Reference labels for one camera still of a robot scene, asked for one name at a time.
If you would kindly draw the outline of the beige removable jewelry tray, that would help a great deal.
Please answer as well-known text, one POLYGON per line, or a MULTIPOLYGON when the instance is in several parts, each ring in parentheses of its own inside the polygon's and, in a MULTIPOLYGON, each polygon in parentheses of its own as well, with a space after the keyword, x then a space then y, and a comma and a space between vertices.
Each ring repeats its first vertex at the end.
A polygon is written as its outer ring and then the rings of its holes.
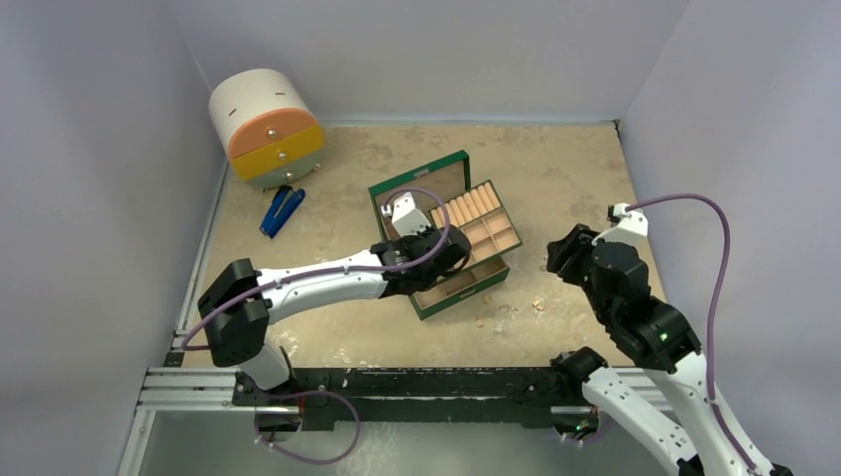
POLYGON ((437 227, 444 225, 447 212, 452 227, 459 229, 471 244, 467 266, 501 256, 523 244, 514 222, 496 187, 490 180, 470 188, 427 215, 437 227))

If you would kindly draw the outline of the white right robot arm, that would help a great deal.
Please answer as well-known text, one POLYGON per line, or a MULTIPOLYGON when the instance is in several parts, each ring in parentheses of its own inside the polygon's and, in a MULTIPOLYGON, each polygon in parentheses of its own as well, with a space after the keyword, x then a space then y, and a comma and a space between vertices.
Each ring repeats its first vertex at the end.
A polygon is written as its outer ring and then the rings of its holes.
POLYGON ((753 443, 716 387, 686 317, 653 296, 637 249, 606 242, 586 225, 546 246, 546 269, 580 287, 617 348, 665 397, 669 418, 637 394, 595 350, 583 347, 550 364, 567 402, 584 400, 641 444, 670 475, 788 475, 753 443))

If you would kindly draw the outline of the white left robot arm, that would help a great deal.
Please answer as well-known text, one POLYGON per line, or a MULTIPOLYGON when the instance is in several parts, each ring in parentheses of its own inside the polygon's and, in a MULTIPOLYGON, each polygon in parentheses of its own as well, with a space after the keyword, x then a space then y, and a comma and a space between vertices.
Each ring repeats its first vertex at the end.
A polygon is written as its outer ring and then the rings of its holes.
POLYGON ((262 398, 281 406, 295 395, 296 379, 286 352, 267 336, 270 326, 331 304, 427 291, 459 271, 471 251, 466 235, 450 227, 426 228, 343 259, 299 268, 258 270, 250 259, 238 259, 199 298, 197 328, 214 366, 238 368, 262 398))

